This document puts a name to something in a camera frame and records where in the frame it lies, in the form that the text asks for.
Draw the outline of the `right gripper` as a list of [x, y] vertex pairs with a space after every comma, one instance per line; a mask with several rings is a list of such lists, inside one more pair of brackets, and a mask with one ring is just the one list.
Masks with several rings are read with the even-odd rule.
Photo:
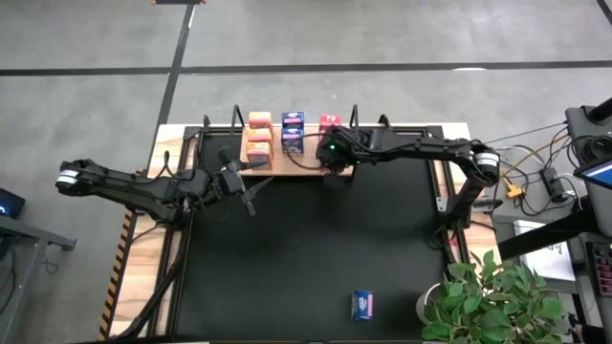
[[331, 126], [321, 133], [316, 150], [316, 158], [323, 169], [331, 174], [325, 175], [325, 185], [347, 187], [353, 181], [352, 175], [340, 175], [347, 167], [356, 164], [354, 132], [343, 126]]

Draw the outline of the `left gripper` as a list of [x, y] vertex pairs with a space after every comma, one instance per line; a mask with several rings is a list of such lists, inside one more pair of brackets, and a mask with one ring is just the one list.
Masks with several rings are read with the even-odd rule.
[[273, 177], [269, 177], [259, 183], [254, 184], [249, 189], [245, 186], [244, 181], [240, 175], [243, 170], [250, 169], [268, 169], [269, 164], [267, 162], [244, 162], [239, 158], [235, 158], [230, 153], [229, 146], [222, 146], [218, 152], [219, 162], [221, 168], [213, 178], [213, 189], [218, 199], [224, 197], [238, 195], [247, 212], [250, 216], [255, 215], [255, 209], [252, 204], [252, 200], [257, 192], [259, 192], [264, 186], [273, 180]]

